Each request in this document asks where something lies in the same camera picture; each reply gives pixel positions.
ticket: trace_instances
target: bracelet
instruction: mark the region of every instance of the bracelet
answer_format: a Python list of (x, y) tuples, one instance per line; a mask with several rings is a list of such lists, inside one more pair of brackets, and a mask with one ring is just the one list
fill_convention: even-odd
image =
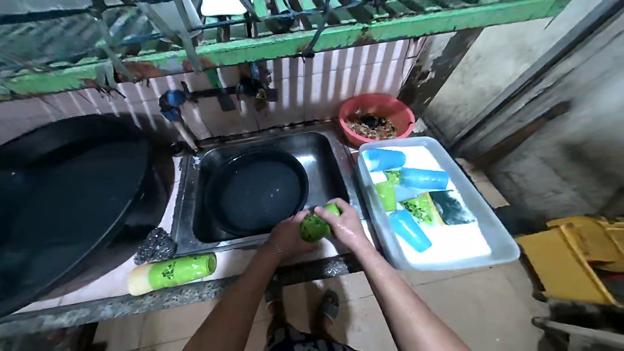
[(275, 250), (277, 250), (277, 252), (280, 253), (280, 256), (284, 256), (284, 252), (282, 252), (279, 246), (277, 246), (276, 244), (273, 244), (273, 247), (275, 248)]

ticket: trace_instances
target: green cup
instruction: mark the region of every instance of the green cup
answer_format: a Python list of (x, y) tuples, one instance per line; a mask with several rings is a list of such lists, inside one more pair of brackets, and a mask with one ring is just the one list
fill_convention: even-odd
[(394, 192), (394, 184), (391, 181), (375, 184), (377, 194), (381, 198), (381, 204), (386, 211), (396, 210), (396, 193)]

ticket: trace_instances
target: hand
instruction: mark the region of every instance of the hand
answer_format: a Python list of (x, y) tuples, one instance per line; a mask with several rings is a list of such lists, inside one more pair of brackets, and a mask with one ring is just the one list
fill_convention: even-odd
[(355, 253), (373, 247), (364, 233), (359, 214), (353, 206), (343, 199), (332, 199), (328, 203), (336, 204), (342, 214), (335, 215), (322, 207), (314, 208), (314, 212), (329, 223), (338, 240)]
[(266, 242), (267, 246), (273, 250), (276, 250), (273, 245), (279, 247), (283, 259), (317, 248), (316, 244), (303, 241), (299, 232), (301, 221), (309, 213), (310, 211), (304, 210), (278, 223), (271, 230), (271, 236)]

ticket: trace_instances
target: person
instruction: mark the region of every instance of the person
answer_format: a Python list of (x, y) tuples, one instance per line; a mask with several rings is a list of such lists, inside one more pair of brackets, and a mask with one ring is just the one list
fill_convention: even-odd
[[(366, 237), (356, 210), (342, 199), (330, 202), (340, 208), (340, 216), (322, 207), (315, 208), (314, 212), (329, 223), (336, 238), (360, 261), (397, 348), (402, 351), (468, 350), (466, 344), (377, 252)], [(217, 303), (184, 351), (245, 349), (260, 300), (280, 261), (316, 247), (303, 241), (299, 235), (300, 223), (308, 213), (307, 210), (301, 211), (275, 226), (247, 270)], [(325, 295), (310, 328), (312, 334), (299, 332), (286, 322), (280, 295), (274, 289), (268, 289), (265, 295), (267, 308), (273, 314), (267, 333), (267, 350), (352, 350), (337, 343), (328, 333), (338, 312), (339, 301), (335, 293), (330, 291)]]

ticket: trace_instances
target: foot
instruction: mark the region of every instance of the foot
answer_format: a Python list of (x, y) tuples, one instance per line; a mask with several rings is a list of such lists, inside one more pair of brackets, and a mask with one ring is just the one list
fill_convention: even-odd
[(340, 300), (336, 292), (327, 290), (313, 320), (312, 331), (315, 334), (329, 335), (329, 330), (338, 317), (339, 306)]
[(281, 285), (271, 282), (265, 290), (266, 309), (275, 321), (286, 320), (284, 303), (281, 298)]

